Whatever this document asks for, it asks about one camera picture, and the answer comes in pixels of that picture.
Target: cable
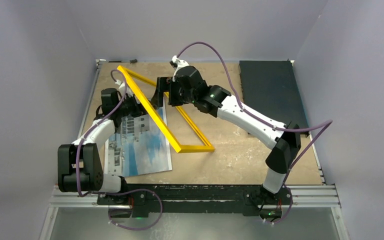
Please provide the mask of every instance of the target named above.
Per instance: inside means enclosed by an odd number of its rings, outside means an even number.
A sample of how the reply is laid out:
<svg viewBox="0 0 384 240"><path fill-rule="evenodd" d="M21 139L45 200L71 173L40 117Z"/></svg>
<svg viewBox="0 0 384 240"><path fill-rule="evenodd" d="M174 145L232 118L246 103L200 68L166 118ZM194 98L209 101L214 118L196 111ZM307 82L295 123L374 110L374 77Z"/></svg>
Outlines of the cable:
<svg viewBox="0 0 384 240"><path fill-rule="evenodd" d="M142 230L147 230L147 229L150 229L151 227L153 227L155 224L158 223L158 221L161 219L161 217L163 216L163 202L161 201L161 198L154 192L154 191L151 191L149 189L145 189L145 188L142 188L142 189L135 189L135 190L131 190L131 191L126 191L126 192L122 192L122 193L116 193L116 192L99 192L99 194L106 194L106 195L110 195L110 196L124 196L124 195L128 195L128 194L132 194L132 193L136 193L136 192L142 192L142 191L145 191L145 192L148 192L148 193L151 193L153 196L156 197L156 199L158 200L159 202L159 215L158 217L156 218L156 220L149 224L148 226L144 226L144 227L129 227L129 226L124 226L124 225L121 225L121 224L118 224L116 222L113 221L113 219L111 218L111 212L108 211L108 218L109 218L109 222L119 228L122 228L122 229L127 229L127 230L132 230L132 231L142 231Z"/></svg>
<svg viewBox="0 0 384 240"><path fill-rule="evenodd" d="M293 197L292 197L291 189L290 189L289 187L287 187L285 184L283 184L283 187L286 188L286 190L288 191L288 193L289 193L289 195L290 195L289 206L288 206L288 208L287 208L285 214L283 214L282 217L281 217L279 220L277 220L277 221L275 221L275 222L273 222L273 221L271 222L271 224L273 224L273 225L274 225L274 224L278 224L278 223L282 222L283 220L285 220L285 218L288 216L289 212L291 211L291 209L292 209L292 203L294 202L294 199L293 199Z"/></svg>
<svg viewBox="0 0 384 240"><path fill-rule="evenodd" d="M240 109L247 113L249 116L253 117L255 120L267 125L268 127L274 129L274 130L278 130L278 131L284 131L284 132L290 132L290 133L303 133L303 132L310 132L310 131L314 131L314 130L317 130L317 129L320 129L322 128L318 133L317 135L313 138L312 141L310 141L310 143L304 148L304 150L301 152L301 154L298 155L298 157L296 157L295 161L292 162L292 164L290 165L288 171L287 171L287 174L283 180L283 186L285 188L288 189L289 191L289 195L290 195L290 204L289 204L289 208L287 209L285 215L283 217L281 217L279 220L277 220L276 222L273 222L274 223L279 223L281 221L283 221L283 219L285 219L285 217L289 214L290 210L291 210L291 207L292 207L292 194L291 194L291 190L286 187L285 185L285 182L287 180L287 178L289 177L289 173L291 172L291 169L298 163L298 161L302 158L302 156L307 152L307 150L314 144L314 142L316 142L316 140L320 137L320 135L332 124L332 120L327 120L325 122L323 122L322 124L319 124L319 125L316 125L316 126L313 126L313 127L308 127L308 128L299 128L299 129L288 129L288 128L282 128L282 127L277 127L277 126L274 126L273 124L265 121L264 119L261 119L259 118L258 116L252 114L251 112L249 112L247 109L244 108L244 106L242 105L242 102L241 100L239 99L239 94L238 92L236 91L236 89L233 87L233 84L232 84L232 80L231 80L231 76L229 75L229 72L228 72L228 68L226 66L226 63L225 61L223 60L222 56L220 55L220 53L213 47L211 46L210 44L206 43L206 42L203 42L203 41L196 41L196 42L193 42L187 46L185 46L182 50L180 50L180 52L177 54L177 58L180 57L180 55L182 55L182 53L188 49L189 47L193 46L193 45L197 45L197 44L201 44L201 45L205 45L207 47L209 47L216 55L217 57L220 59L220 62L221 64L223 65L223 68L224 68L224 71L226 72L226 77L227 77L227 80L229 82L229 85L230 85L230 88L233 90L234 92L234 96L236 98L236 102L237 102L237 105L240 107Z"/></svg>
<svg viewBox="0 0 384 240"><path fill-rule="evenodd" d="M114 82L117 82L117 80L114 78L114 75L113 73L114 72L119 72L122 76L123 76L123 81L124 81L124 84L127 85L126 83L126 77L124 76L124 74L117 70L117 69L114 69L110 72L110 75L111 75L111 78ZM76 177L76 184L77 184L77 193L79 195L79 197L84 197L88 194L90 194L91 192L88 191L86 192L85 194L82 193L82 188L81 188L81 184L80 184L80 167L79 167L79 162L80 162L80 150L81 150L81 146L83 145L83 143L85 142L85 139L89 136L89 134L91 134L91 132L98 126L100 125L102 122L104 122L105 120L107 120L122 104L122 102L124 101L125 97L127 95L127 87L124 88L124 93L120 99L120 101L117 103L117 105L114 107L114 109L112 109L107 115L105 115L100 121L98 121L97 124L94 124L92 125L84 134L83 136L81 137L80 139L80 142L77 146L77 151L76 151L76 155L75 155L75 177ZM145 192L149 192L149 193L152 193L153 196L155 196L157 199L158 199L158 202L159 202L159 215L157 217L157 219L151 223L150 225L146 226L146 227L128 227L128 226L123 226L123 225L120 225L116 222L114 222L112 219L111 219L111 215L110 215L110 211L108 211L108 217L109 217L109 221L110 223L114 224L115 226L117 227L120 227L120 228L123 228L123 229L127 229L127 230L133 230L133 231L141 231L141 230L146 230L146 229L149 229L151 228L152 226L154 226L155 224L158 223L158 221L160 220L160 218L162 217L163 215L163 202L161 201L160 197L153 191L151 190L148 190L148 189L144 189L144 188L141 188L141 189L135 189L135 190L131 190L131 191L127 191L127 192L123 192L123 193L114 193L114 192L99 192L99 194L106 194L106 195L111 195L111 196L123 196L123 195L128 195L128 194L131 194L131 193L136 193L136 192L142 192L142 191L145 191Z"/></svg>

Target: wooden table surface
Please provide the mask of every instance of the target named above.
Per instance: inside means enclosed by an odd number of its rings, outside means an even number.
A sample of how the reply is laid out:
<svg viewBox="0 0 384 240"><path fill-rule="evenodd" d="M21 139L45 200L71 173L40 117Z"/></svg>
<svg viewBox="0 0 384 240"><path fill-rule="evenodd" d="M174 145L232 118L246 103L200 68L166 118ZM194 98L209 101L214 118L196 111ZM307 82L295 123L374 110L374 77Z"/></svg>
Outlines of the wooden table surface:
<svg viewBox="0 0 384 240"><path fill-rule="evenodd" d="M153 81L157 77L173 75L173 68L168 62L138 62L103 64L88 109L83 132L92 124L95 110L101 104L101 90L117 88L110 77L110 71L122 65ZM220 85L233 93L220 63L191 63L209 85ZM238 63L227 63L233 82L242 98L241 79ZM143 93L150 98L155 91L151 85L136 81ZM247 134L238 126L209 114L199 112L193 105L183 108L214 145L211 153L176 153L171 150L172 170L159 173L127 177L128 183L165 183L165 184L262 184L268 167L265 160L270 150L258 139ZM174 107L166 107L167 125L182 144L201 145L200 139L185 122ZM301 137L303 149L310 139ZM104 166L104 147L99 150L102 167ZM311 148L305 153L291 172L287 184L320 185L322 184L316 158Z"/></svg>

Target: wooden board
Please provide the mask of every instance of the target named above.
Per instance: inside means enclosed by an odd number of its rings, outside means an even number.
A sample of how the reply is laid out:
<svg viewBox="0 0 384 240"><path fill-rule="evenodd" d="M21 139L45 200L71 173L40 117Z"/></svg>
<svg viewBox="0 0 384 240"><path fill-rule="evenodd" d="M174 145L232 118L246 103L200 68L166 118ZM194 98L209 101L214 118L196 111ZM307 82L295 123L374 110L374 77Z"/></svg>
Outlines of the wooden board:
<svg viewBox="0 0 384 240"><path fill-rule="evenodd" d="M220 85L232 91L220 63L192 63L209 85ZM171 76L173 68L168 62L138 62L103 64L92 101L86 117L83 132L92 124L95 110L101 104L101 90L116 88L110 77L110 71L122 65L151 80L157 77ZM233 86L242 98L241 80L238 63L228 63L227 68ZM150 98L154 87L136 81L144 94ZM212 153L176 153L171 149L172 171L127 177L128 183L165 183L165 184L262 184L267 172L265 159L270 150L258 139L248 135L234 124L199 112L193 105L183 108L214 145ZM189 125L174 107L166 107L167 125L182 144L201 144ZM306 146L309 138L302 137L302 146ZM104 148L99 156L104 164ZM314 152L310 149L291 172L287 184L320 185L321 179Z"/></svg>

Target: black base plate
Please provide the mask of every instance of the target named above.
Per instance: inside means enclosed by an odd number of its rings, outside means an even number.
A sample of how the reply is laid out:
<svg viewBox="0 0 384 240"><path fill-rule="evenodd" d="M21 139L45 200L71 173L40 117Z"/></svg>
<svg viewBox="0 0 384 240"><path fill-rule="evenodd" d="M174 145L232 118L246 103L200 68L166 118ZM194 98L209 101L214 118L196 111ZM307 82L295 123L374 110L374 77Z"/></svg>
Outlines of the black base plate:
<svg viewBox="0 0 384 240"><path fill-rule="evenodd" d="M148 189L162 200L164 213L220 213L258 216L255 204L262 203L261 185L204 185L204 184L128 184L128 190ZM290 203L288 191L282 188L276 199L265 200L266 205L276 205L279 198L283 205ZM149 213L159 213L160 203L152 193L139 191L129 195L134 199L132 217L146 218ZM98 205L128 205L128 196L98 197Z"/></svg>

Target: yellow frame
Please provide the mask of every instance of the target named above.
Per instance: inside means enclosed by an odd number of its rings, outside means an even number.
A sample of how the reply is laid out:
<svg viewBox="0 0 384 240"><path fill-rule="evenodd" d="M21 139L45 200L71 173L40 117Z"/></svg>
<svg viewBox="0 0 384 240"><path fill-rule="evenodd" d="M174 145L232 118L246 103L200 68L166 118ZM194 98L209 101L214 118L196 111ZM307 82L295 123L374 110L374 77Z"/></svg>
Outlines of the yellow frame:
<svg viewBox="0 0 384 240"><path fill-rule="evenodd" d="M138 87L136 82L132 79L132 77L150 84L152 86L157 86L157 83L150 80L149 78L146 78L142 75L139 75L138 73L125 68L123 66L118 66L117 69L123 73L123 75L126 78L127 85L130 87L132 92L135 94L137 99L140 101L142 106L145 108L145 110L148 112L152 120L156 123L158 128L161 130L162 134L168 139L168 142L173 147L173 149L176 151L176 153L182 154L182 153L208 153L208 152L214 152L215 148L214 146L208 141L208 139L205 137L205 135L201 132L201 130L197 127L197 125L192 121L192 119L188 116L188 114L185 112L185 110L181 106L176 106L176 109L178 112L182 115L182 117L186 120L186 122L189 124L189 126L193 129L193 131L196 133L196 135L201 139L202 143L204 145L183 145L180 144L180 142L177 140L177 138L173 135L173 133L170 131L170 129L167 127L166 123L161 119L160 115L155 111L154 107L152 107L151 103L148 101L147 97L144 95L144 93L141 91L141 89Z"/></svg>

